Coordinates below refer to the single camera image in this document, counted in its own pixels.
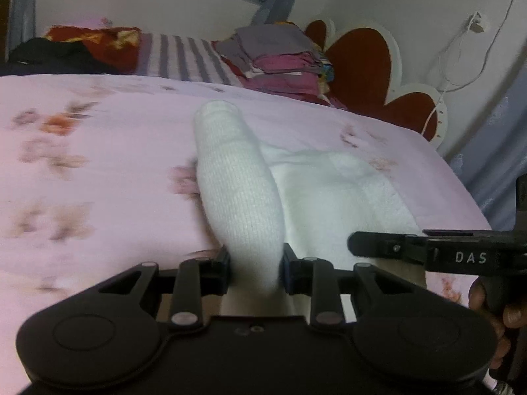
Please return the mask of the right hand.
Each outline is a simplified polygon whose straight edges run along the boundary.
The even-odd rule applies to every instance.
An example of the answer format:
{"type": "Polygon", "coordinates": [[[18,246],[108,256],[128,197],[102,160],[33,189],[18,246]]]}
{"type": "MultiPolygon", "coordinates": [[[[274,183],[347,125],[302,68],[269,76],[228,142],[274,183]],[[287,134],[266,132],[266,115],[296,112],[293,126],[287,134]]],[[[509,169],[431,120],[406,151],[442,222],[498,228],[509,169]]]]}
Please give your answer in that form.
{"type": "Polygon", "coordinates": [[[511,349],[511,341],[505,336],[506,330],[526,326],[526,303],[521,306],[507,306],[501,315],[493,314],[488,308],[487,291],[480,277],[473,282],[468,299],[469,309],[486,317],[496,332],[498,347],[489,368],[499,369],[511,349]]]}

